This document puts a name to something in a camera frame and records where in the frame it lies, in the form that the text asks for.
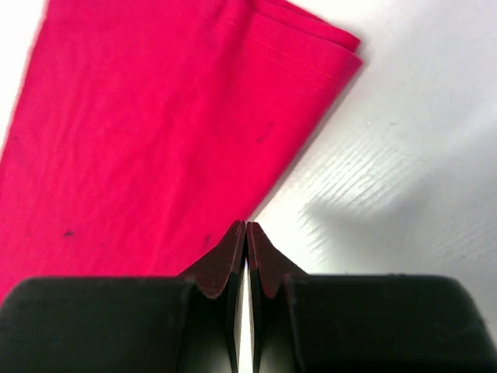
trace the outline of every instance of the folded cloth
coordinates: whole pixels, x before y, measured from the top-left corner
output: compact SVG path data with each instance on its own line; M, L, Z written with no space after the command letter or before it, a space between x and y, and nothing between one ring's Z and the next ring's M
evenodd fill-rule
M189 266L266 196L358 43L284 0L51 0L0 163L0 299Z

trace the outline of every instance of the white surface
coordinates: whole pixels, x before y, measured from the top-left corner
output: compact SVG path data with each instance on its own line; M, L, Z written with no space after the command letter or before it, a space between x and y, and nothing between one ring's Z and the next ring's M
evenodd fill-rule
M457 277L497 336L495 3L296 3L360 36L365 65L257 220L311 272ZM42 8L0 2L0 137Z

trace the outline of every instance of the black object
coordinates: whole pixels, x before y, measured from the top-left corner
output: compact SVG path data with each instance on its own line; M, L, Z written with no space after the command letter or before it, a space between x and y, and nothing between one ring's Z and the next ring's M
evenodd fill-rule
M178 277L21 283L0 309L0 372L236 372L245 260L256 373L497 371L456 281L310 276L237 221Z

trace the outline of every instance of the clamp jaw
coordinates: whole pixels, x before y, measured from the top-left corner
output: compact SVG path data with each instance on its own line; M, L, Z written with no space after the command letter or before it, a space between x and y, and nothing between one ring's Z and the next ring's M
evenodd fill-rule
M497 371L469 294L437 276L315 276L236 221L177 277L36 277L0 308L1 372Z

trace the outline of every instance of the dark spot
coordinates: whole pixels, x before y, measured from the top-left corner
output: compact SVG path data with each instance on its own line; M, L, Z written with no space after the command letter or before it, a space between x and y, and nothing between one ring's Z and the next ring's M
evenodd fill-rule
M266 140L266 138L268 137L269 133L271 132L271 130L273 129L274 127L274 123L273 122L269 122L267 127L266 127L266 130L264 131L263 134L261 134L256 140L255 142L257 142L257 144L260 144L261 142L263 142L264 140Z
M206 235L205 239L203 239L203 246L205 247L209 245L209 241L210 241L210 235Z

